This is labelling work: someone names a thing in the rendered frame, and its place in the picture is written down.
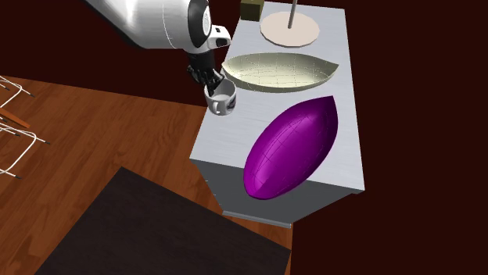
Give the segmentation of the white mug with dark print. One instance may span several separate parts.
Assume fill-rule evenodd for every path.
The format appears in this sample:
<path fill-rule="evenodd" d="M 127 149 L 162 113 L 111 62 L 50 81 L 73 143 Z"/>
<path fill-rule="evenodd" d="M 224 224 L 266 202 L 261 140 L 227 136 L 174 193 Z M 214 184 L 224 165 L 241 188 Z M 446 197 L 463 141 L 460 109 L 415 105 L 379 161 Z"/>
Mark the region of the white mug with dark print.
<path fill-rule="evenodd" d="M 208 109 L 217 116 L 226 116 L 233 112 L 236 105 L 236 86 L 224 78 L 221 83 L 213 90 L 210 96 L 207 86 L 204 87 L 204 95 Z"/>

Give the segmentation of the olive green box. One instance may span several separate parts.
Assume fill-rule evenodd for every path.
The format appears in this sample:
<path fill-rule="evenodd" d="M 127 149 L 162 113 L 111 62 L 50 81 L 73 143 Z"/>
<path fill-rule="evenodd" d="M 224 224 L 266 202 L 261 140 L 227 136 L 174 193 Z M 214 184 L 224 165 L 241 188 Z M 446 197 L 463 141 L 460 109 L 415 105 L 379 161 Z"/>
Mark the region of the olive green box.
<path fill-rule="evenodd" d="M 241 0 L 240 19 L 259 22 L 264 7 L 264 0 Z"/>

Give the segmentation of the cream leaf-shaped bowl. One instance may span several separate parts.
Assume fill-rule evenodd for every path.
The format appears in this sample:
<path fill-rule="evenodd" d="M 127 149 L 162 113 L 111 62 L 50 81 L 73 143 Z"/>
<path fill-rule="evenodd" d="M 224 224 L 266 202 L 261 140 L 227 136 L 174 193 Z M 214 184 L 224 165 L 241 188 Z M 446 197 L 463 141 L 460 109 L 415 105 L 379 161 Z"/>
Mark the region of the cream leaf-shaped bowl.
<path fill-rule="evenodd" d="M 237 87 L 267 93 L 288 93 L 327 82 L 339 65 L 312 55 L 262 52 L 232 57 L 221 64 Z"/>

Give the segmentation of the lamp with round beige base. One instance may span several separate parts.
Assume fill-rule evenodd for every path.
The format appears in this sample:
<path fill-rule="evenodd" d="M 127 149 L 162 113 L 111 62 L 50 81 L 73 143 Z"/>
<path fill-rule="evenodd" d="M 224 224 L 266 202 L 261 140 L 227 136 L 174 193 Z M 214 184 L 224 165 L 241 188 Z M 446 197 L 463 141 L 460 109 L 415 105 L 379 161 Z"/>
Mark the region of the lamp with round beige base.
<path fill-rule="evenodd" d="M 260 23 L 260 33 L 269 42 L 284 48 L 301 48 L 312 44 L 320 34 L 318 24 L 296 11 L 298 0 L 289 12 L 275 12 Z"/>

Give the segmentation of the purple leaf-shaped bowl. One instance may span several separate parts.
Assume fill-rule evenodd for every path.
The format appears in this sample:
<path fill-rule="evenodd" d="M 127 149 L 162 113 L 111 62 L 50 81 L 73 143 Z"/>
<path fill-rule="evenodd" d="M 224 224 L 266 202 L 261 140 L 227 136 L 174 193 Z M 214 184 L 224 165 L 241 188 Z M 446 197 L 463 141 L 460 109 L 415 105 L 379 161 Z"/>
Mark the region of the purple leaf-shaped bowl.
<path fill-rule="evenodd" d="M 298 187 L 331 151 L 338 126 L 332 96 L 297 103 L 278 115 L 248 154 L 243 170 L 246 193 L 268 200 Z"/>

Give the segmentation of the grey chest of drawers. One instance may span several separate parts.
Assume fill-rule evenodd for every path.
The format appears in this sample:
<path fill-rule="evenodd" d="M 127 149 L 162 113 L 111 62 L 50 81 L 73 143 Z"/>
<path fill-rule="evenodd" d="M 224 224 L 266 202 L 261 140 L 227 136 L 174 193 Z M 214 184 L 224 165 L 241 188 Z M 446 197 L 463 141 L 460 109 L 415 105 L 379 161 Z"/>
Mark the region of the grey chest of drawers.
<path fill-rule="evenodd" d="M 365 189 L 345 12 L 311 5 L 298 5 L 296 10 L 314 19 L 320 29 L 316 41 L 296 52 L 338 64 L 333 76 L 317 87 L 289 94 L 237 88 L 233 113 L 216 116 L 206 112 L 189 156 L 224 215 L 286 228 Z M 269 200 L 249 197 L 242 182 L 243 168 L 264 128 L 288 107 L 328 95 L 335 99 L 339 127 L 326 159 L 306 181 L 284 195 Z"/>

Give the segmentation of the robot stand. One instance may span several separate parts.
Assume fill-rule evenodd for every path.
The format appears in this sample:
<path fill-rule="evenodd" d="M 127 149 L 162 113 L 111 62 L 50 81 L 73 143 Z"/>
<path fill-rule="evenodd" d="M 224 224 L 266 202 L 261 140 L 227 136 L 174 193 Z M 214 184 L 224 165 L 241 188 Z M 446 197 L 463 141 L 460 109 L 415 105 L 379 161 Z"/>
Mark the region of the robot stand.
<path fill-rule="evenodd" d="M 35 275 L 285 275 L 290 251 L 120 168 Z"/>

